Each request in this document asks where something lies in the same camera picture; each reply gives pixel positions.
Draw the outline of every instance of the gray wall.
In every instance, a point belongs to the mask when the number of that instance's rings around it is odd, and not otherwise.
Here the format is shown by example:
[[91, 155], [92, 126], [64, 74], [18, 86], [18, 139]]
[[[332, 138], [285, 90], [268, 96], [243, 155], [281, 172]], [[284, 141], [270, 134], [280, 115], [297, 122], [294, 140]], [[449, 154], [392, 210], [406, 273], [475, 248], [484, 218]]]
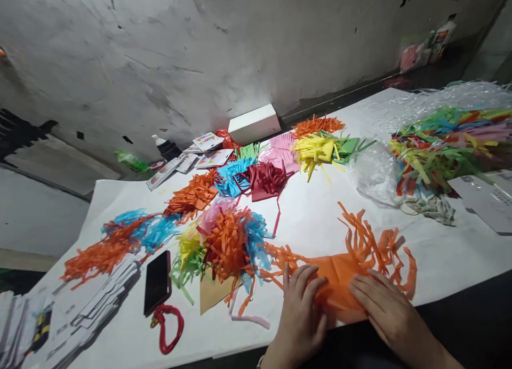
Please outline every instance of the gray wall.
[[2, 168], [0, 197], [0, 248], [25, 253], [61, 257], [89, 209], [80, 198]]
[[155, 158], [154, 133], [186, 146], [269, 102], [284, 115], [393, 70], [403, 35], [452, 13], [454, 39], [481, 31], [500, 1], [0, 0], [0, 106], [100, 160]]
[[512, 0], [503, 6], [464, 74], [465, 80], [477, 78], [501, 84], [512, 81]]

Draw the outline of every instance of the white box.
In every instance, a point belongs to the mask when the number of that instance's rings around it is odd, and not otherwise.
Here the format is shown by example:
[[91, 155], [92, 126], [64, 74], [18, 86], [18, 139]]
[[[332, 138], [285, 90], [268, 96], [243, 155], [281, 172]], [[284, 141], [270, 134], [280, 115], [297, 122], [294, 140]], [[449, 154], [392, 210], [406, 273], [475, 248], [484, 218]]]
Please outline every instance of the white box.
[[233, 118], [228, 132], [239, 145], [247, 145], [281, 131], [277, 114], [272, 104]]

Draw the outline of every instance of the red cable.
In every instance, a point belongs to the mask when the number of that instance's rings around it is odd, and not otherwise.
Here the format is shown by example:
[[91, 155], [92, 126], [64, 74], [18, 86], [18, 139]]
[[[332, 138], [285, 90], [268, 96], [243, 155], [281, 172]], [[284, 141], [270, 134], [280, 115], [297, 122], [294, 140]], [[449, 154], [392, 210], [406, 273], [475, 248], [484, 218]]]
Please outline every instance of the red cable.
[[[178, 331], [176, 332], [176, 337], [174, 337], [174, 340], [167, 345], [165, 343], [165, 317], [164, 313], [169, 314], [173, 313], [178, 318]], [[160, 351], [162, 354], [169, 354], [172, 352], [176, 344], [181, 338], [181, 335], [183, 333], [183, 326], [185, 325], [185, 320], [183, 320], [183, 316], [181, 315], [180, 311], [171, 305], [159, 305], [155, 312], [153, 313], [153, 317], [158, 320], [158, 323], [160, 324]]]

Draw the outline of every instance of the smartphone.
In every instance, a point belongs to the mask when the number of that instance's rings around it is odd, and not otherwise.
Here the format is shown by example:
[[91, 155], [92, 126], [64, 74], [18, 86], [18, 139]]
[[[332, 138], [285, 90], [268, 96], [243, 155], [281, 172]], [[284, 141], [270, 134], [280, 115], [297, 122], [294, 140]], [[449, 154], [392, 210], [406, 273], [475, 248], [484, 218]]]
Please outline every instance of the smartphone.
[[148, 264], [146, 269], [146, 293], [144, 296], [144, 315], [147, 317], [155, 308], [171, 296], [171, 253], [162, 252]]

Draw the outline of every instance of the brown paper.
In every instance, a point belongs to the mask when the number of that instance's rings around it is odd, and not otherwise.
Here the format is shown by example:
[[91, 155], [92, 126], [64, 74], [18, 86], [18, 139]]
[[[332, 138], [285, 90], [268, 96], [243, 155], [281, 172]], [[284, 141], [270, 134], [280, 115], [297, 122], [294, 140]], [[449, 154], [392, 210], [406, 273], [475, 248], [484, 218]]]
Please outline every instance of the brown paper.
[[[206, 275], [212, 277], [212, 268], [206, 268]], [[224, 280], [221, 284], [219, 276], [215, 278], [215, 284], [207, 278], [203, 277], [199, 285], [199, 297], [201, 299], [201, 315], [203, 315], [208, 309], [213, 308], [217, 303], [222, 301], [228, 294], [231, 293], [231, 286], [235, 277], [229, 277]], [[237, 280], [235, 288], [242, 284], [242, 280]]]

